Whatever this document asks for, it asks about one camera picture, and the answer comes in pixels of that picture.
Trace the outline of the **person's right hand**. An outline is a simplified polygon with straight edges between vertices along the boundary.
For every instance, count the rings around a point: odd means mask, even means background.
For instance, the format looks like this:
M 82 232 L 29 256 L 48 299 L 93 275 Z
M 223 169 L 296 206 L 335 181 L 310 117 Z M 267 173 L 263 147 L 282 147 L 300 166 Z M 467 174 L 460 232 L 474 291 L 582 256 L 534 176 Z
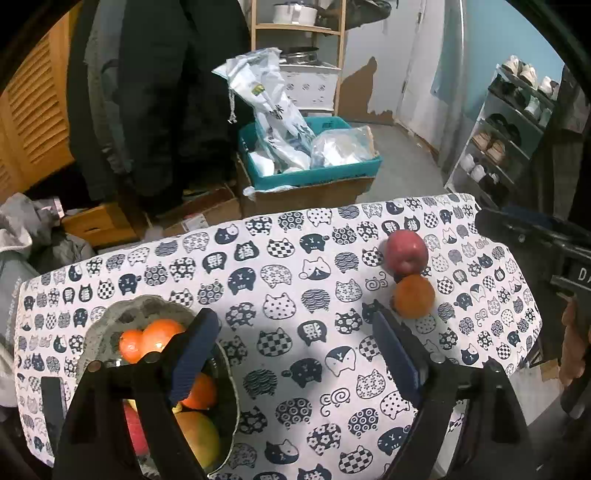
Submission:
M 590 334 L 582 336 L 578 331 L 576 318 L 578 302 L 572 298 L 562 315 L 564 326 L 564 339 L 560 359 L 559 380 L 564 387 L 568 387 L 575 379 L 580 378 L 585 372 L 584 360 L 587 347 L 590 345 Z

